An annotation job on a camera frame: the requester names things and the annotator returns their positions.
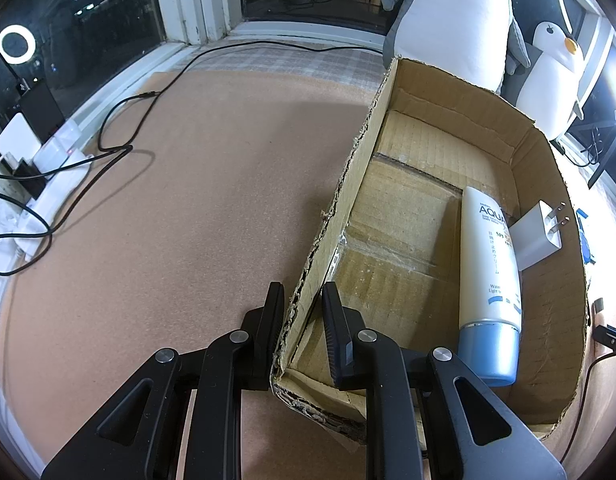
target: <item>orange penguin beak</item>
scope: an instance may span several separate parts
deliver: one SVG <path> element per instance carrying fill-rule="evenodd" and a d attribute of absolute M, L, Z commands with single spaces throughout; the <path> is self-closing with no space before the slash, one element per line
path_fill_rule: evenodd
<path fill-rule="evenodd" d="M 579 48 L 579 46 L 576 44 L 576 41 L 570 40 L 570 38 L 566 38 L 566 49 L 568 49 L 568 52 L 570 54 L 576 54 L 576 50 Z"/>

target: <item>cardboard box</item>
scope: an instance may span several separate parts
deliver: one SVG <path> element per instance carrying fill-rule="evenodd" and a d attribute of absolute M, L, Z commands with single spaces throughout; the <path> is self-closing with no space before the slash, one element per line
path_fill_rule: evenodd
<path fill-rule="evenodd" d="M 492 196 L 513 224 L 539 200 L 567 204 L 549 143 L 532 121 L 489 91 L 437 68 L 394 60 L 344 166 L 290 300 L 272 382 L 291 408 L 358 442 L 364 392 L 340 392 L 328 370 L 324 280 L 366 326 L 400 346 L 456 351 L 461 196 Z M 521 276 L 523 323 L 508 406 L 547 435 L 571 402 L 582 368 L 585 273 L 575 222 L 563 248 Z"/>

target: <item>plaid cloth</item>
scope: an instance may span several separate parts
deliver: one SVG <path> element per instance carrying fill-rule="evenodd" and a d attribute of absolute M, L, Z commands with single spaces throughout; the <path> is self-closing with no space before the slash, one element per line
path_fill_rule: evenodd
<path fill-rule="evenodd" d="M 305 44 L 313 48 L 329 46 L 327 44 L 282 41 Z M 240 42 L 221 40 L 212 45 L 201 47 L 200 51 L 223 44 Z M 191 58 L 192 56 L 179 63 L 172 70 L 180 70 Z M 289 73 L 348 84 L 370 92 L 376 91 L 384 75 L 381 56 L 372 52 L 334 50 L 320 54 L 271 44 L 248 45 L 213 52 L 199 59 L 189 70 L 246 70 Z"/>

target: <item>sunscreen tube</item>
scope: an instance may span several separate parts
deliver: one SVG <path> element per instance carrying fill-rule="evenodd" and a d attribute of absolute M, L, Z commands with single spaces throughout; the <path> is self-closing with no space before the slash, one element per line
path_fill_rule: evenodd
<path fill-rule="evenodd" d="M 501 208 L 473 187 L 461 203 L 459 357 L 488 386 L 516 380 L 521 290 Z"/>

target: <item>metal screw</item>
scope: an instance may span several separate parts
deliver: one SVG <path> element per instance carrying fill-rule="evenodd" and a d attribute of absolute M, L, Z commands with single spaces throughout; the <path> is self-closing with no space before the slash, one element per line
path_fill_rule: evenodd
<path fill-rule="evenodd" d="M 453 358 L 453 353 L 442 346 L 432 350 L 432 355 L 437 361 L 449 361 Z"/>
<path fill-rule="evenodd" d="M 377 340 L 377 333 L 374 330 L 360 330 L 357 337 L 365 343 L 374 343 Z"/>
<path fill-rule="evenodd" d="M 172 348 L 162 348 L 157 350 L 154 358 L 160 363 L 169 363 L 175 358 L 175 351 Z"/>
<path fill-rule="evenodd" d="M 230 341 L 233 343 L 244 343 L 248 340 L 248 332 L 245 330 L 235 330 L 230 334 Z"/>

